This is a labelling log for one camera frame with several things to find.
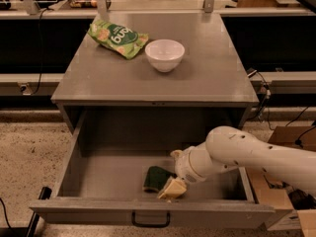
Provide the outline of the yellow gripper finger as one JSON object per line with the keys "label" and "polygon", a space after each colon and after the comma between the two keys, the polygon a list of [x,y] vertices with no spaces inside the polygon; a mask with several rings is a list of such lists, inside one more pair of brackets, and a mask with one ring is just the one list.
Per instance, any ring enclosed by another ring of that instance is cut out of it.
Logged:
{"label": "yellow gripper finger", "polygon": [[159,199],[178,198],[187,191],[187,185],[184,181],[170,177],[163,189],[158,193]]}

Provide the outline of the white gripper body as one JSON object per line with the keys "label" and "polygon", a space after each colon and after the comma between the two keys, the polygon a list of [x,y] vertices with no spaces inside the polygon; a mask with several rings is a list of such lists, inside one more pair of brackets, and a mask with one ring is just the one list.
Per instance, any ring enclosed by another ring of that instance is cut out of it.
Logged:
{"label": "white gripper body", "polygon": [[185,150],[174,150],[171,157],[175,161],[177,178],[186,184],[204,182],[227,170],[224,164],[211,158],[204,143]]}

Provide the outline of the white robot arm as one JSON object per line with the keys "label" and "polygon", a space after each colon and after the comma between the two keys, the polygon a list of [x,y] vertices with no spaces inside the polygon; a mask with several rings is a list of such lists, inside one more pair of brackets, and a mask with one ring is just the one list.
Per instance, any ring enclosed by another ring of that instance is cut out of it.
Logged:
{"label": "white robot arm", "polygon": [[175,177],[159,192],[159,198],[178,198],[189,186],[231,167],[246,167],[267,173],[316,197],[316,154],[313,151],[269,144],[231,126],[209,132],[205,142],[174,150]]}

